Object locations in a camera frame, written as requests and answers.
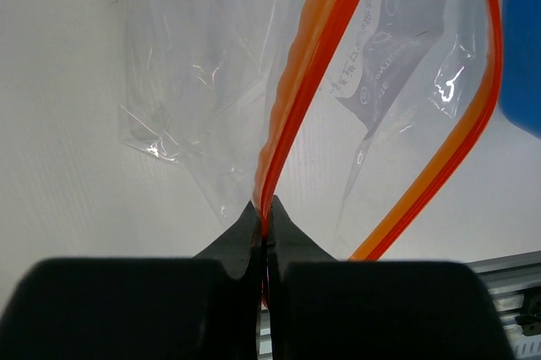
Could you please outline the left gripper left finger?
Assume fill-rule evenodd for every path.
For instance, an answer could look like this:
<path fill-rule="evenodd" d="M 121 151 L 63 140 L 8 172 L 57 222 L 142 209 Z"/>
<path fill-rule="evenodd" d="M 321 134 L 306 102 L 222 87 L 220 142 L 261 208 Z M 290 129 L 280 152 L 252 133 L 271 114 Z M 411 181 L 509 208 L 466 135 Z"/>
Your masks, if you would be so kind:
<path fill-rule="evenodd" d="M 262 226 L 247 205 L 191 258 L 51 258 L 1 318 L 4 359 L 254 359 Z"/>

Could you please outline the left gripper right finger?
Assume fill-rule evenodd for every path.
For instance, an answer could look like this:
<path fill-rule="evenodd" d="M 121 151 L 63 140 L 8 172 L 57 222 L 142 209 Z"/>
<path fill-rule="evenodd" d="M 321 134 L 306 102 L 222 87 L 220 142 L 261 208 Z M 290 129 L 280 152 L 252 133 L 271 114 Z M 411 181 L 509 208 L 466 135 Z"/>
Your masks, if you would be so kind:
<path fill-rule="evenodd" d="M 276 359 L 511 359 L 486 286 L 447 261 L 340 261 L 273 199 L 267 236 Z"/>

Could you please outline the clear zip top bag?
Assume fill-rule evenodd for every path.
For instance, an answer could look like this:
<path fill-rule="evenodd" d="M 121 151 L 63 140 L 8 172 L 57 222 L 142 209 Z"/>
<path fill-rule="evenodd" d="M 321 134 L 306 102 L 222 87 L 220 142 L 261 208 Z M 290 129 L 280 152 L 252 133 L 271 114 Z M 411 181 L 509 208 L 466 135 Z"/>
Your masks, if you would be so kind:
<path fill-rule="evenodd" d="M 297 206 L 338 259 L 376 260 L 498 99 L 499 0 L 125 0 L 122 143 L 185 168 L 229 227 Z"/>

